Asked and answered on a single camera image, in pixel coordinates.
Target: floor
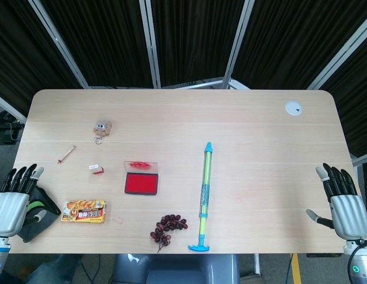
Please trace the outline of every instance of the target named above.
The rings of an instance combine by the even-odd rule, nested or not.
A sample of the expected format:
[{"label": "floor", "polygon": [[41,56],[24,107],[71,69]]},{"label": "floor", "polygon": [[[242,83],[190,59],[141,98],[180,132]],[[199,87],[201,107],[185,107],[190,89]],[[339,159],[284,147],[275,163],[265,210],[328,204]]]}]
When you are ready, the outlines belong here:
[{"label": "floor", "polygon": [[[3,178],[11,170],[14,163],[19,143],[11,146],[0,146],[0,186]],[[32,266],[34,268],[43,262],[49,262],[56,256],[53,254],[10,254],[5,265],[5,270],[12,275],[17,275],[23,266]],[[115,255],[102,254],[101,267],[95,283],[108,283],[112,275]],[[289,254],[261,254],[260,266],[261,275],[264,283],[284,284],[290,261]],[[339,258],[307,258],[305,254],[299,255],[301,279],[303,284],[322,284],[339,283],[347,284],[347,256],[342,255]],[[98,255],[84,255],[82,263],[86,270],[93,277],[98,268]],[[253,272],[253,256],[249,254],[239,255],[240,275],[245,276]],[[73,278],[74,284],[90,283],[86,277],[83,268],[78,266]],[[290,272],[287,283],[292,283],[292,274]]]}]

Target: snack box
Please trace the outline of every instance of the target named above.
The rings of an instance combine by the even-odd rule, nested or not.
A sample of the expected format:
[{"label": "snack box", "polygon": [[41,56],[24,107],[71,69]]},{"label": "snack box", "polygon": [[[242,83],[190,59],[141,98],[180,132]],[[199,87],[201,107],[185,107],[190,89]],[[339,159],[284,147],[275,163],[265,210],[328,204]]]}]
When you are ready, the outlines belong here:
[{"label": "snack box", "polygon": [[104,200],[80,199],[65,202],[61,221],[102,223],[105,221],[105,215],[106,202]]}]

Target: wooden table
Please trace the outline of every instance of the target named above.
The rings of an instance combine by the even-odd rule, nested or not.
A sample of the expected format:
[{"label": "wooden table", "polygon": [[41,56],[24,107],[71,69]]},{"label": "wooden table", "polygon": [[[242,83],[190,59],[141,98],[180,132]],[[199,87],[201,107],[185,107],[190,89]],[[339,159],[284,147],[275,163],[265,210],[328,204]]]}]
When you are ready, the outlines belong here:
[{"label": "wooden table", "polygon": [[[291,116],[286,102],[303,112]],[[98,119],[109,137],[93,142]],[[105,199],[103,224],[56,220],[12,253],[155,253],[149,233],[166,214],[189,228],[172,233],[162,253],[198,244],[204,147],[214,148],[206,243],[210,253],[342,252],[315,167],[327,162],[353,174],[334,100],[324,91],[46,90],[34,97],[15,167],[36,162],[39,185],[62,208],[65,200]],[[77,149],[62,164],[57,159]],[[124,161],[158,162],[156,196],[124,193]],[[89,165],[99,163],[96,176]]]}]

